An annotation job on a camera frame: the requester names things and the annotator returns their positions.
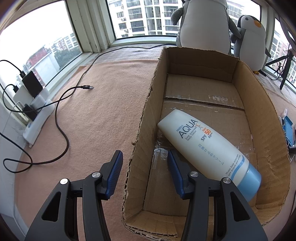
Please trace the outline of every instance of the penguin beak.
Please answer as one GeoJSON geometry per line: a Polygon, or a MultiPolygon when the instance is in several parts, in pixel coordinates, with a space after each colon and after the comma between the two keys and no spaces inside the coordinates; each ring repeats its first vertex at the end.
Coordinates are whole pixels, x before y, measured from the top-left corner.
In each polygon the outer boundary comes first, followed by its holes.
{"type": "Polygon", "coordinates": [[[254,20],[254,24],[258,27],[261,28],[261,23],[257,20],[254,20]]]}

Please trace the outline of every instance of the gray penguin plush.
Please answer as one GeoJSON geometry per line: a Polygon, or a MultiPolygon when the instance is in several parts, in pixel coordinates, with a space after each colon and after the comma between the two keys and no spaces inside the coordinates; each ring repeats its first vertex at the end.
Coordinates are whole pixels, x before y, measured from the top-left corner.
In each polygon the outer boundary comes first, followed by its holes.
{"type": "Polygon", "coordinates": [[[234,43],[234,56],[245,62],[250,69],[258,74],[265,61],[265,54],[271,57],[265,46],[266,32],[263,25],[253,16],[243,15],[237,23],[241,38],[231,34],[234,43]]]}
{"type": "Polygon", "coordinates": [[[229,30],[241,38],[227,14],[226,0],[186,0],[183,7],[171,15],[172,24],[176,25],[181,17],[176,39],[178,47],[231,54],[229,30]]]}

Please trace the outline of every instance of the metal screw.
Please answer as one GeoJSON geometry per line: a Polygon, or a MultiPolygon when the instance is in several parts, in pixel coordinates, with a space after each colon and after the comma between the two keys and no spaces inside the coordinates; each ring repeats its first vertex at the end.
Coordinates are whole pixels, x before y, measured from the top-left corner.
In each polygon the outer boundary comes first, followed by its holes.
{"type": "Polygon", "coordinates": [[[101,174],[99,172],[94,172],[91,176],[92,177],[99,177],[101,174]]]}
{"type": "Polygon", "coordinates": [[[68,182],[68,179],[63,178],[62,180],[60,180],[60,184],[66,184],[68,182]]]}
{"type": "Polygon", "coordinates": [[[190,172],[190,176],[192,176],[192,177],[198,177],[198,172],[192,171],[192,172],[190,172]]]}
{"type": "Polygon", "coordinates": [[[231,183],[231,180],[230,180],[230,178],[225,177],[225,178],[223,178],[223,182],[226,184],[229,184],[229,183],[231,183]]]}

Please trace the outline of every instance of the sunscreen bottle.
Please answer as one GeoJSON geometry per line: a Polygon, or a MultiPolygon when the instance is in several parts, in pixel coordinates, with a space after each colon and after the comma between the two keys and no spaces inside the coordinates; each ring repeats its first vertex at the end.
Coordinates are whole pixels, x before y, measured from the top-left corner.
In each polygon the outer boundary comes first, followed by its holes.
{"type": "Polygon", "coordinates": [[[180,110],[158,123],[172,145],[203,175],[214,180],[230,178],[247,201],[261,184],[260,173],[249,160],[208,125],[180,110]]]}

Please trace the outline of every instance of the cardboard box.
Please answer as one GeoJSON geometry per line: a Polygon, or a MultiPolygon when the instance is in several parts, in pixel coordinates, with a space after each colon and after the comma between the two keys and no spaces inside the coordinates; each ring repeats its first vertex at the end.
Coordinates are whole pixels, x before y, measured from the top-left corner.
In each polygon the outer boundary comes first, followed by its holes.
{"type": "MultiPolygon", "coordinates": [[[[170,47],[159,58],[130,158],[123,202],[126,228],[153,240],[181,239],[189,201],[175,191],[166,160],[173,146],[157,128],[173,109],[211,126],[258,169],[262,183],[250,206],[262,225],[270,222],[281,210],[290,182],[285,137],[270,98],[237,58],[170,47]]],[[[213,200],[209,202],[211,240],[213,200]]]]}

